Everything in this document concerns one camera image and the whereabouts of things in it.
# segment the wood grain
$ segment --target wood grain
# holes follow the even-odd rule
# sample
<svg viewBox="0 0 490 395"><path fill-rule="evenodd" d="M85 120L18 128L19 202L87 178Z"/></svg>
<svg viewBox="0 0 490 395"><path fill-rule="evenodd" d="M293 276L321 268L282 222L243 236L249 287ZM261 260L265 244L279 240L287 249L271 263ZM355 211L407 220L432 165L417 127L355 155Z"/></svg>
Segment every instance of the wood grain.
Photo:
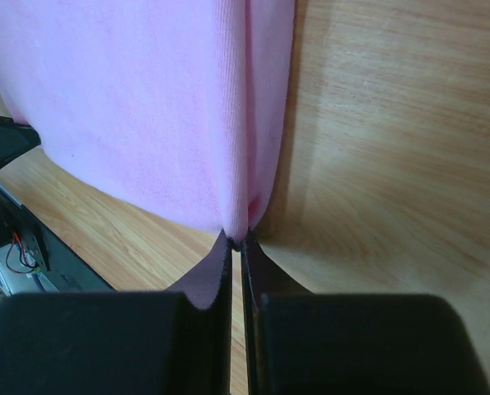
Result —
<svg viewBox="0 0 490 395"><path fill-rule="evenodd" d="M118 289L169 285L215 239L84 185L41 150L0 181ZM490 0L297 3L259 234L312 290L444 296L490 378ZM235 274L232 393L244 394Z"/></svg>

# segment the robotic claw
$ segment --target robotic claw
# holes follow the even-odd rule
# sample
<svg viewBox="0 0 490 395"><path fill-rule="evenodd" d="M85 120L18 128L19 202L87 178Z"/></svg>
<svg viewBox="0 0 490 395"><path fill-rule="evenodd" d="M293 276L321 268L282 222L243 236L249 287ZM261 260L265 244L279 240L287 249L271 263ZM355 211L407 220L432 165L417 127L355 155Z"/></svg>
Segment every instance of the robotic claw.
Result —
<svg viewBox="0 0 490 395"><path fill-rule="evenodd" d="M0 144L0 168L39 143L32 129L0 118L3 129L16 144ZM167 290L4 301L0 394L227 395L232 249L241 254L249 394L490 394L444 300L313 295L251 231L239 244L221 232Z"/></svg>

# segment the towel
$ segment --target towel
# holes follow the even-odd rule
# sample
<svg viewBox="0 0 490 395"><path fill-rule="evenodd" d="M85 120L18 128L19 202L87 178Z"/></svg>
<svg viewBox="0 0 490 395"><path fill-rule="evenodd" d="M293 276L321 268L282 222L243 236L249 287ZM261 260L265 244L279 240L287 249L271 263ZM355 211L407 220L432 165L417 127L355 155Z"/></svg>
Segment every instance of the towel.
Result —
<svg viewBox="0 0 490 395"><path fill-rule="evenodd" d="M294 0L0 1L0 92L70 174L239 240L266 210Z"/></svg>

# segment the pink cloth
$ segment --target pink cloth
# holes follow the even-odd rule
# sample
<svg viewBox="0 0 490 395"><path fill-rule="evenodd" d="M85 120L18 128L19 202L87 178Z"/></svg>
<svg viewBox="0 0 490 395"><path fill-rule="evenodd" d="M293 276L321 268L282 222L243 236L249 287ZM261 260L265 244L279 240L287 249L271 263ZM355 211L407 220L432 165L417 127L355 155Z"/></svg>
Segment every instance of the pink cloth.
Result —
<svg viewBox="0 0 490 395"><path fill-rule="evenodd" d="M0 0L0 91L69 173L235 239L278 162L293 0Z"/></svg>

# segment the wooden surface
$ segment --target wooden surface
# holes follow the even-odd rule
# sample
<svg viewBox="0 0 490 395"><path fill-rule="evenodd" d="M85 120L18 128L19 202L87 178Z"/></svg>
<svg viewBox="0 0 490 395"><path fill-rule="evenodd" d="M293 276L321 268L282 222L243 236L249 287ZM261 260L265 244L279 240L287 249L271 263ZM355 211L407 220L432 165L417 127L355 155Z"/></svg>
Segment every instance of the wooden surface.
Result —
<svg viewBox="0 0 490 395"><path fill-rule="evenodd" d="M490 378L490 0L300 0L295 36L265 250L315 291L444 296ZM105 196L41 150L0 181L118 289L169 285L215 239ZM243 394L238 276L234 291Z"/></svg>

